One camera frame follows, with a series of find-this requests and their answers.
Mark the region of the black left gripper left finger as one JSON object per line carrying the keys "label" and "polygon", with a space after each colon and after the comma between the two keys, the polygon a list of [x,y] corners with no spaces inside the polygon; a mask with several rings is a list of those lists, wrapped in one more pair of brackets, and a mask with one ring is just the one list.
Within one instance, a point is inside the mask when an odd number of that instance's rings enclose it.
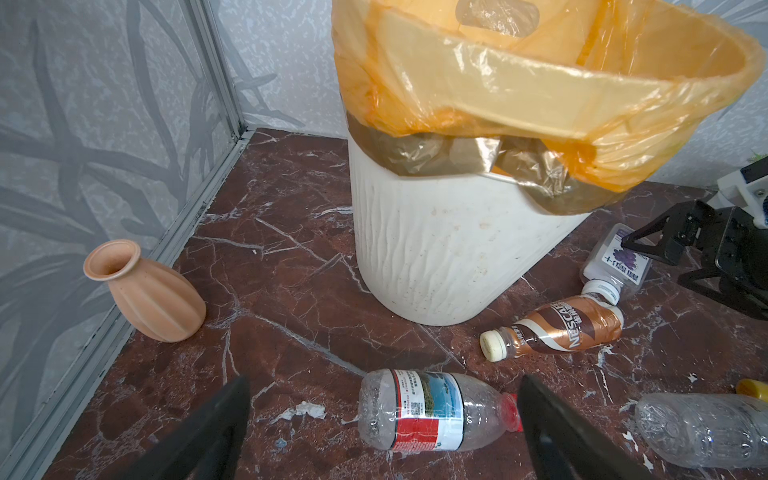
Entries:
{"label": "black left gripper left finger", "polygon": [[131,464],[122,479],[232,479],[250,415],[249,382],[223,386],[176,430]]}

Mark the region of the clear bottle red white label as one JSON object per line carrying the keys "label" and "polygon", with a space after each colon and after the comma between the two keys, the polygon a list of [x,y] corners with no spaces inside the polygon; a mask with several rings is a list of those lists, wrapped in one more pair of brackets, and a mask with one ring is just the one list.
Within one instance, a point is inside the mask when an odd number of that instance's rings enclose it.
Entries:
{"label": "clear bottle red white label", "polygon": [[516,396],[474,377],[381,369],[359,392],[358,432],[383,451],[473,451],[523,430]]}

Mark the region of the brown Nescafe coffee bottle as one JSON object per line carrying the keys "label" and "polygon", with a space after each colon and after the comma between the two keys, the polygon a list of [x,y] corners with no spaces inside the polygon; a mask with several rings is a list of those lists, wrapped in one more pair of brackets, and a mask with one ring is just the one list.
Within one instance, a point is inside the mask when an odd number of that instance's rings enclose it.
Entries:
{"label": "brown Nescafe coffee bottle", "polygon": [[598,294],[583,294],[545,304],[509,326],[480,335],[485,358],[500,362],[527,355],[564,355],[617,340],[622,311]]}

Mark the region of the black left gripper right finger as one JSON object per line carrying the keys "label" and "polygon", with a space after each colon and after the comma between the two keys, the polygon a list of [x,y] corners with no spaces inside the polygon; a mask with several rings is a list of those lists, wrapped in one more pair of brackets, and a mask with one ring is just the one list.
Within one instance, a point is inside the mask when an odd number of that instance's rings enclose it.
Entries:
{"label": "black left gripper right finger", "polygon": [[523,377],[517,405],[539,479],[653,477],[537,377]]}

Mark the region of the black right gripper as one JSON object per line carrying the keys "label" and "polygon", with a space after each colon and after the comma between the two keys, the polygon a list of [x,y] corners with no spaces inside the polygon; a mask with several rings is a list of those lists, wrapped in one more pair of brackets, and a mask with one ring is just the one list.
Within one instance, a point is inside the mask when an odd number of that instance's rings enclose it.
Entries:
{"label": "black right gripper", "polygon": [[737,207],[678,203],[626,235],[621,246],[667,265],[678,265],[694,247],[701,267],[680,275],[679,285],[753,319],[767,318],[767,232]]}

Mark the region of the pink label yellow cap bottle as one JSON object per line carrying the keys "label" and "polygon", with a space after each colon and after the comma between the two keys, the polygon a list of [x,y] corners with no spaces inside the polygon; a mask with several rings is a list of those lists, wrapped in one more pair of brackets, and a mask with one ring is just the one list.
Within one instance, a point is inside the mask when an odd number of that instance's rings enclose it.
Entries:
{"label": "pink label yellow cap bottle", "polygon": [[763,402],[768,402],[768,384],[754,379],[742,379],[736,387],[735,392],[739,395],[749,396]]}

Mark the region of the small purple label bottle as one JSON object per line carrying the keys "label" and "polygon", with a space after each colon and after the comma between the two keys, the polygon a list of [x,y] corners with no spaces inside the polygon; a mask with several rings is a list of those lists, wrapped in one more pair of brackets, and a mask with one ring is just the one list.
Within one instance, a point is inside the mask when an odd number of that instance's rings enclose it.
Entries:
{"label": "small purple label bottle", "polygon": [[627,225],[617,223],[596,244],[581,269],[584,294],[601,295],[616,306],[640,289],[651,260],[622,246],[624,237],[632,232]]}

